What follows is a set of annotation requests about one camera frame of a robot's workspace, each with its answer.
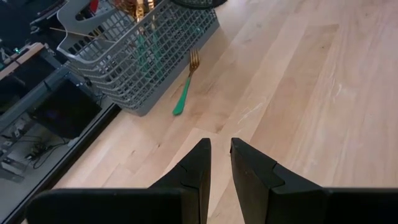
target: wooden floor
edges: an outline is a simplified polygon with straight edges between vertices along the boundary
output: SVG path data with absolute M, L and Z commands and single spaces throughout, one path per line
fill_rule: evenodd
M 200 51 L 143 118 L 120 113 L 56 187 L 147 187 L 201 138 L 213 146 L 209 223 L 243 223 L 239 137 L 327 186 L 398 186 L 398 1 L 229 0 Z

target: fork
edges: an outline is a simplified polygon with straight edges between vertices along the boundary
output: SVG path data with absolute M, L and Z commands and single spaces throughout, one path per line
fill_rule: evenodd
M 191 82 L 191 77 L 192 77 L 194 71 L 199 67 L 199 64 L 200 64 L 199 50 L 191 49 L 190 54 L 191 54 L 191 58 L 190 58 L 190 66 L 189 66 L 189 75 L 188 75 L 187 81 L 185 82 L 185 87 L 182 91 L 182 95 L 173 110 L 174 116 L 180 115 L 182 113 L 182 111 L 184 110 L 185 100 L 187 99 L 187 93 L 188 93 L 189 84 Z

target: cable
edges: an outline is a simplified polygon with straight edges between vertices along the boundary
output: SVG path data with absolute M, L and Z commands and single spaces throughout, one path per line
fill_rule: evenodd
M 6 136 L 5 134 L 2 134 L 1 137 L 5 138 L 5 139 L 11 139 L 10 136 Z
M 105 99 L 106 95 L 104 93 L 102 93 L 101 95 L 96 95 L 95 97 L 97 97 L 97 100 L 95 103 L 99 102 L 99 106 L 102 105 L 102 101 Z
M 37 165 L 37 163 L 40 161 L 40 159 L 41 159 L 41 157 L 42 156 L 39 156 L 39 158 L 35 161 L 35 163 L 33 164 L 33 169 L 38 169 L 38 168 L 40 168 L 44 163 L 45 163 L 45 161 L 47 161 L 47 159 L 51 156 L 51 154 L 56 150 L 56 149 L 58 149 L 59 147 L 61 147 L 61 146 L 63 146 L 63 145 L 66 145 L 66 143 L 61 143 L 61 144 L 58 144 L 58 145 L 56 145 L 56 146 L 50 146 L 47 150 L 50 150 L 50 152 L 47 154 L 47 156 L 46 156 L 46 158 L 43 160 L 43 162 L 41 162 L 38 166 L 36 166 Z
M 64 145 L 68 144 L 66 139 L 64 139 L 64 138 L 61 138 L 61 139 L 62 139 L 63 143 L 59 143 L 59 144 L 55 144 L 55 145 L 49 145 L 49 146 L 46 147 L 44 153 L 43 153 L 42 155 L 40 155 L 40 156 L 36 159 L 36 161 L 34 162 L 34 164 L 33 164 L 33 169 L 38 169 L 38 168 L 40 168 L 40 167 L 45 163 L 45 161 L 47 161 L 47 159 L 51 156 L 51 154 L 52 154 L 56 149 L 58 149 L 58 148 L 61 147 L 61 146 L 64 146 Z M 48 152 L 48 151 L 50 151 L 50 152 L 47 154 L 46 158 L 45 158 L 38 166 L 36 166 L 37 163 L 41 160 L 42 156 L 43 156 L 46 152 Z

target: green fork handle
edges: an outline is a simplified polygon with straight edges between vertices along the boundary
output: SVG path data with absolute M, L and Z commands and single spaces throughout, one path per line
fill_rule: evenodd
M 175 105 L 175 108 L 173 110 L 174 116 L 182 114 L 182 111 L 184 110 L 185 100 L 187 99 L 188 88 L 189 88 L 189 84 L 191 82 L 191 76 L 192 76 L 192 74 L 190 74 L 188 76 L 187 82 L 185 83 L 184 90 L 182 91 L 182 95 L 181 95 L 177 105 Z

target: plastic basket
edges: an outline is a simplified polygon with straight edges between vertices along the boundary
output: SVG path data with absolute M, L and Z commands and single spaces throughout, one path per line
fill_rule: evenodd
M 188 64 L 188 51 L 204 45 L 218 28 L 215 11 L 192 10 L 169 0 L 139 23 L 107 5 L 76 21 L 86 4 L 70 1 L 58 12 L 68 33 L 58 50 L 120 107 L 145 115 Z

